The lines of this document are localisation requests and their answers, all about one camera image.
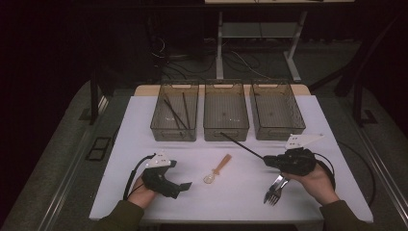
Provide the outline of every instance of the hand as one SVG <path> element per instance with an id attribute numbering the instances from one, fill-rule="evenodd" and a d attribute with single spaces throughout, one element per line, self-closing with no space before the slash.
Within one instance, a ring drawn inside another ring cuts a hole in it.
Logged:
<path id="1" fill-rule="evenodd" d="M 316 164 L 315 169 L 305 176 L 298 176 L 285 172 L 282 172 L 282 174 L 289 179 L 300 182 L 306 192 L 314 197 L 321 205 L 330 204 L 340 200 L 333 189 L 329 177 L 319 164 Z"/>
<path id="2" fill-rule="evenodd" d="M 141 180 L 141 176 L 139 176 L 135 185 L 133 185 L 132 192 L 129 194 L 127 200 L 138 205 L 142 209 L 146 209 L 155 196 L 156 193 L 147 189 L 143 184 L 143 180 Z"/>

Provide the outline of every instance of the green sleeve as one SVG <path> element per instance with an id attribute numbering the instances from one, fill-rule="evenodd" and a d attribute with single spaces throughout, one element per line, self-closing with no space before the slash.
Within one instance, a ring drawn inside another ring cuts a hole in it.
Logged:
<path id="1" fill-rule="evenodd" d="M 92 230 L 120 230 L 134 231 L 137 230 L 141 217 L 144 215 L 144 210 L 125 200 L 120 200 L 112 212 L 100 219 Z"/>
<path id="2" fill-rule="evenodd" d="M 327 231 L 371 231 L 371 225 L 357 219 L 343 200 L 320 208 Z"/>

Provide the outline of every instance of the dark background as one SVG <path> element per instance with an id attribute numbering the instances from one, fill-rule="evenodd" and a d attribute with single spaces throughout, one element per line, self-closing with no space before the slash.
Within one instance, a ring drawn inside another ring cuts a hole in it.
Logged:
<path id="1" fill-rule="evenodd" d="M 360 7 L 352 8 L 313 9 L 308 14 L 303 41 L 372 40 L 390 18 L 403 9 L 400 6 L 404 1 L 375 1 L 378 5 L 373 2 L 356 1 Z M 245 20 L 285 20 L 298 11 L 252 11 L 245 14 Z M 149 15 L 84 13 L 77 11 L 69 1 L 0 2 L 1 225 L 70 100 L 93 71 L 97 70 L 99 85 L 106 94 L 115 88 L 153 83 L 160 72 L 153 66 L 155 61 L 149 49 L 155 36 L 172 40 L 174 47 L 180 45 L 177 42 L 184 44 L 186 52 L 194 56 L 202 55 L 203 38 L 216 36 L 217 14 L 214 12 L 185 12 L 178 16 L 160 13 L 159 24 L 146 27 L 145 19 Z M 227 16 L 242 18 L 241 13 Z M 404 109 L 408 38 L 406 33 L 401 33 L 406 25 L 407 19 L 402 16 L 375 50 L 362 76 L 408 135 L 405 121 L 408 110 Z"/>

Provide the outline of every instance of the gray translucent basket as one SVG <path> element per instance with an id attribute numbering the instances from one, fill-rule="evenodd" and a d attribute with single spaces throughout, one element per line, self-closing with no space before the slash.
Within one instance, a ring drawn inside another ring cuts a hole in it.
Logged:
<path id="1" fill-rule="evenodd" d="M 288 80 L 254 79 L 250 99 L 257 140 L 286 141 L 306 128 Z"/>
<path id="2" fill-rule="evenodd" d="M 242 80 L 214 79 L 205 84 L 205 141 L 246 141 L 249 122 Z"/>
<path id="3" fill-rule="evenodd" d="M 150 124 L 156 141 L 195 141 L 198 81 L 163 80 Z"/>

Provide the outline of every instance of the silver fork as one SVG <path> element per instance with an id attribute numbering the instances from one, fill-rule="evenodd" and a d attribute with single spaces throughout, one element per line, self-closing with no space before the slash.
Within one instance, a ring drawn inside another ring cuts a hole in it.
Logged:
<path id="1" fill-rule="evenodd" d="M 272 186 L 270 186 L 267 194 L 264 198 L 264 204 L 268 201 L 272 206 L 275 205 L 282 195 L 283 188 L 288 184 L 289 179 L 285 178 L 282 174 L 276 178 Z"/>

